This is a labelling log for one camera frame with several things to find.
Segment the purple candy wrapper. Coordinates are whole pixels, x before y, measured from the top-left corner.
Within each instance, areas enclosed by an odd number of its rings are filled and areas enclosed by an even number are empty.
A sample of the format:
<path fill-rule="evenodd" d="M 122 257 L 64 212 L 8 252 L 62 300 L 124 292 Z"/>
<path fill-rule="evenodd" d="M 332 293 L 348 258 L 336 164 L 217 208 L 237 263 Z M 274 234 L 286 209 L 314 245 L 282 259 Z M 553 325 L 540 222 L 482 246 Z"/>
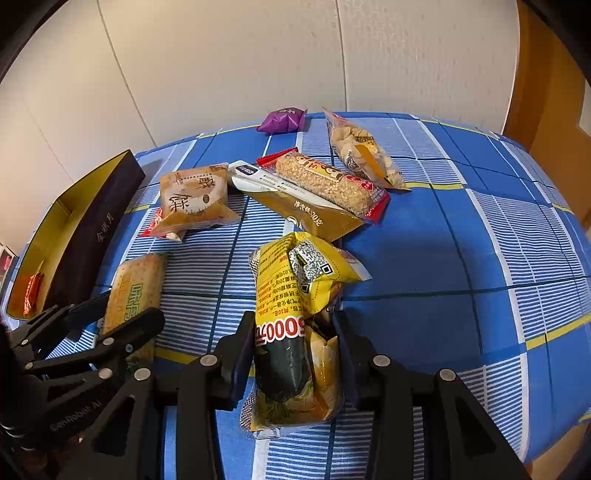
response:
<path fill-rule="evenodd" d="M 287 107 L 274 110 L 266 115 L 256 131 L 266 134 L 283 134 L 297 132 L 304 128 L 307 110 L 297 107 Z"/>

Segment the tan pastry packet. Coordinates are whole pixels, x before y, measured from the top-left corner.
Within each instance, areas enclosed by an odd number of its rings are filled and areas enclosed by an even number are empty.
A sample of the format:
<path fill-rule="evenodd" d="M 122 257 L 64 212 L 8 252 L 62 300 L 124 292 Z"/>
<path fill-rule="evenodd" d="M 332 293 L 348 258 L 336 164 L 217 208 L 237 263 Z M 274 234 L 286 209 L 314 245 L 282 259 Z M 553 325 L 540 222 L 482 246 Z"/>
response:
<path fill-rule="evenodd" d="M 239 219 L 228 206 L 228 163 L 179 170 L 160 178 L 160 206 L 140 236 L 181 242 L 187 231 Z"/>

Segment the dark gold-lined gift box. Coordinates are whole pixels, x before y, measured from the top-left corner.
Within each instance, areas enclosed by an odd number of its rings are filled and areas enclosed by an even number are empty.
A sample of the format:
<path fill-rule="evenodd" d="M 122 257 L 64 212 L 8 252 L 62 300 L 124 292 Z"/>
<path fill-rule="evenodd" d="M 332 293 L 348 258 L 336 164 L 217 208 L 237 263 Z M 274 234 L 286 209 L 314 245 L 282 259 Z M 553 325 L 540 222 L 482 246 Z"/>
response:
<path fill-rule="evenodd" d="M 91 295 L 103 257 L 145 173 L 131 151 L 107 160 L 49 207 L 16 267 L 6 314 L 28 321 L 43 310 Z M 43 262 L 35 311 L 23 315 L 28 278 Z"/>

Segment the green-lettered cracker packet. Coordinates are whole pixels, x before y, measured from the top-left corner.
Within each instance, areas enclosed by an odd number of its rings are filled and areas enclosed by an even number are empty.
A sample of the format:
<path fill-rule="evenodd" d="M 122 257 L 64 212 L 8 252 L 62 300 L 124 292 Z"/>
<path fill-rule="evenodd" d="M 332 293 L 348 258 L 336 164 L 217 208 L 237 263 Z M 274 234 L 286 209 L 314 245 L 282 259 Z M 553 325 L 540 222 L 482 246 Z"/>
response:
<path fill-rule="evenodd" d="M 166 262 L 162 254 L 146 254 L 119 265 L 110 290 L 101 337 L 147 308 L 159 306 Z"/>

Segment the clear orange-edged seed bag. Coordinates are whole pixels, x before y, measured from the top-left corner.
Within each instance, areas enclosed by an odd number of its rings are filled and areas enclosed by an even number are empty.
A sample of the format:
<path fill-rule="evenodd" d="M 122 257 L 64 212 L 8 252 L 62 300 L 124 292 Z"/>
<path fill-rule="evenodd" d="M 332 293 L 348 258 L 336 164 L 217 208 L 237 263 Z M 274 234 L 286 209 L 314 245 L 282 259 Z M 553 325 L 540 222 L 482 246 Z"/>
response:
<path fill-rule="evenodd" d="M 346 169 L 385 189 L 409 188 L 391 156 L 366 129 L 322 108 L 327 122 L 329 142 Z"/>

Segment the white and gold sachet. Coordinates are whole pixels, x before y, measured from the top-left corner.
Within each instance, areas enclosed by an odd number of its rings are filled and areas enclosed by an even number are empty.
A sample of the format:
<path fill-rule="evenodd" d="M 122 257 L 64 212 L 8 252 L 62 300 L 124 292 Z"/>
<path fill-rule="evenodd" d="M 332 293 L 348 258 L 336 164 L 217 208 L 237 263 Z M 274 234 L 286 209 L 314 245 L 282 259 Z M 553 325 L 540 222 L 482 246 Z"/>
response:
<path fill-rule="evenodd" d="M 238 160 L 228 166 L 228 181 L 301 230 L 334 242 L 363 226 L 363 221 L 314 193 L 259 166 Z"/>

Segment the small orange-red snack packet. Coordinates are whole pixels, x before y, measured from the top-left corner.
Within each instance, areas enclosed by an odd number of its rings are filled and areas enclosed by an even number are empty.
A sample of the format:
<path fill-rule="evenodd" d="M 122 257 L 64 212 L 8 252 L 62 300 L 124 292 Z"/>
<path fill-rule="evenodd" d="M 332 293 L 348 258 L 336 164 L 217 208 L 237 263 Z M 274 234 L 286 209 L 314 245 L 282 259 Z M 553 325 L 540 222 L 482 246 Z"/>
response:
<path fill-rule="evenodd" d="M 40 286 L 44 277 L 44 274 L 41 272 L 43 267 L 43 262 L 41 262 L 35 271 L 27 281 L 24 297 L 23 297 L 23 315 L 29 316 L 31 315 L 36 308 L 36 302 L 39 296 Z"/>

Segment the red-ended rice bar packet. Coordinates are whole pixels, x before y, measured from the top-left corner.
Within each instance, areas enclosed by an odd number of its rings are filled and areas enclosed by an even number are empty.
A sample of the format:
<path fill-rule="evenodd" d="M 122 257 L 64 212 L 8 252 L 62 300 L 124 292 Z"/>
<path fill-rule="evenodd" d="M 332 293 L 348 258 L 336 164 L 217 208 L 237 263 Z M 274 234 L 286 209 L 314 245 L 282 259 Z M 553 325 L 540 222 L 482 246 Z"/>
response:
<path fill-rule="evenodd" d="M 260 157 L 256 164 L 365 221 L 378 223 L 390 201 L 389 194 L 372 181 L 308 157 L 297 148 Z"/>

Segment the yellow black snack bag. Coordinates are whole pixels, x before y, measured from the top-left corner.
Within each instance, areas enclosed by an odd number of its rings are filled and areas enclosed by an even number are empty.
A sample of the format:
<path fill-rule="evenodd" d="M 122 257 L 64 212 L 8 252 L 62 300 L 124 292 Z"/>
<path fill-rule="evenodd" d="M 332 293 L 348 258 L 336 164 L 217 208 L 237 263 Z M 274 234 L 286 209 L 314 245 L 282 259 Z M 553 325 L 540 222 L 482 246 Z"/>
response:
<path fill-rule="evenodd" d="M 242 427 L 267 439 L 331 420 L 342 407 L 332 313 L 344 285 L 372 276 L 349 252 L 305 232 L 263 245 L 249 264 L 256 280 L 256 383 Z"/>

